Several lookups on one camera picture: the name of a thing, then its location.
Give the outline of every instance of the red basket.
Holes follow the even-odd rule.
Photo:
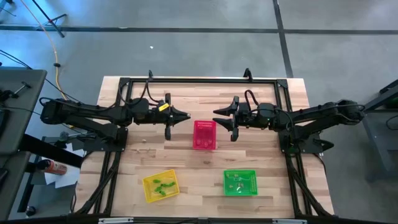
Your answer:
[[[214,121],[194,122],[193,149],[216,149],[216,123]]]

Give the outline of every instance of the wooden table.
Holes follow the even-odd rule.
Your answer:
[[[99,105],[110,106],[114,103],[119,78],[104,77],[98,99]],[[288,84],[293,110],[307,108],[309,104],[304,80],[291,78],[288,79]],[[133,97],[139,97],[143,87],[143,83],[134,84]],[[279,149],[277,133],[240,128],[239,139],[231,142],[229,140],[231,133],[218,125],[216,150],[192,149],[194,120],[211,120],[217,117],[212,113],[213,110],[230,105],[235,95],[242,101],[243,93],[247,89],[254,92],[259,102],[276,104],[272,85],[151,83],[149,88],[155,99],[163,99],[165,93],[171,93],[172,104],[176,109],[190,113],[192,118],[172,128],[171,141],[164,139],[165,127],[161,124],[138,126],[133,123],[128,127],[127,148],[122,153],[119,166],[112,216],[225,218],[294,216],[286,163]],[[76,188],[75,210],[84,204],[98,185],[103,157],[103,152],[94,152],[84,162]],[[309,189],[324,208],[333,213],[321,162],[314,155],[304,154],[303,164]],[[175,169],[180,194],[147,203],[142,179],[169,169]],[[225,169],[255,169],[258,196],[224,196]],[[304,211],[301,191],[297,192],[300,208]],[[106,189],[103,208],[107,195]]]

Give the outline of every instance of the bottle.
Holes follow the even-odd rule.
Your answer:
[[[43,159],[37,163],[37,168],[43,172],[63,175],[67,173],[68,167],[60,162],[55,162],[50,159]]]

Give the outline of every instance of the yellow basket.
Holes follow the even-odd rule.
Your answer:
[[[170,187],[164,187],[165,185],[172,184],[172,182],[174,182],[174,185]],[[177,177],[175,176],[173,169],[145,177],[142,180],[142,185],[144,186],[145,199],[147,203],[162,200],[180,193]]]

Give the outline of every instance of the gray floor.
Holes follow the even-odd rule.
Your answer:
[[[67,13],[68,19],[58,23],[68,26],[276,28],[271,0],[38,2],[50,17]],[[280,0],[279,4],[286,29],[398,29],[394,0]],[[17,17],[1,12],[4,24],[35,25],[19,1],[5,8]],[[146,75],[148,69],[155,75],[240,77],[249,67],[256,77],[286,77],[278,34],[67,32],[64,39],[50,35],[62,64],[63,89],[85,103],[96,103],[103,76]],[[305,79],[312,106],[342,98],[366,103],[398,77],[398,35],[287,35],[286,39],[294,77]],[[44,33],[0,31],[0,41],[2,50],[31,67],[46,69],[54,81],[54,57]],[[15,66],[6,58],[0,60]],[[47,84],[41,95],[60,97]],[[64,129],[44,125],[33,116],[27,132],[40,138]],[[322,137],[335,143],[324,158],[335,213],[397,223],[397,182],[365,180],[377,161],[363,125],[337,126]],[[72,192],[73,187],[36,187],[30,205],[39,209],[37,217],[65,214]],[[10,218],[24,216],[15,211]]]

